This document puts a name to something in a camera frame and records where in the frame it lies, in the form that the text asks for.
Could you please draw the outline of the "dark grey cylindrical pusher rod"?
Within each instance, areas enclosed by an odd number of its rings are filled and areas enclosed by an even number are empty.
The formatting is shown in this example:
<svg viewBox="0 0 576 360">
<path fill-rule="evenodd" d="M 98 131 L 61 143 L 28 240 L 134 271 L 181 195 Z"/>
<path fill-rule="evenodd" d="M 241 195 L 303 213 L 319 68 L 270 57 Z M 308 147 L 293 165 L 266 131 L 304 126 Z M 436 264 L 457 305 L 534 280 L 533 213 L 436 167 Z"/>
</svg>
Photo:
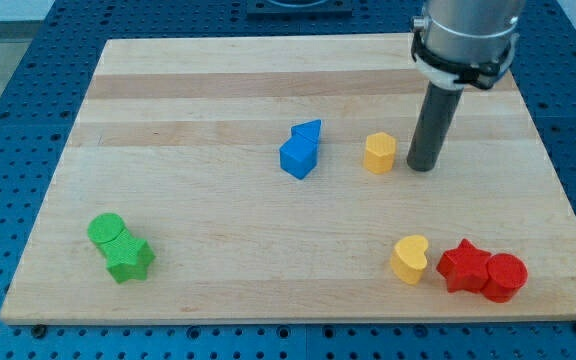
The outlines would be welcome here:
<svg viewBox="0 0 576 360">
<path fill-rule="evenodd" d="M 435 167 L 462 93 L 428 84 L 407 155 L 411 169 L 427 172 Z"/>
</svg>

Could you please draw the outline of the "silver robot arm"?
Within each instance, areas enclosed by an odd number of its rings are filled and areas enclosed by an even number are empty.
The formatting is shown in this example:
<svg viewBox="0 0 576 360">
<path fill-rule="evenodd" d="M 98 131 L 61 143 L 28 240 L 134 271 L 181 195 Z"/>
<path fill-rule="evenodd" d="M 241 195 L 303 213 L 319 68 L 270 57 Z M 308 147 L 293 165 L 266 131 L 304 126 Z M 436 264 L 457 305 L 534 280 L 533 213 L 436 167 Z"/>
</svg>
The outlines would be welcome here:
<svg viewBox="0 0 576 360">
<path fill-rule="evenodd" d="M 432 170 L 462 93 L 490 90 L 517 49 L 524 0 L 427 0 L 411 19 L 411 57 L 428 80 L 407 155 L 408 166 Z"/>
</svg>

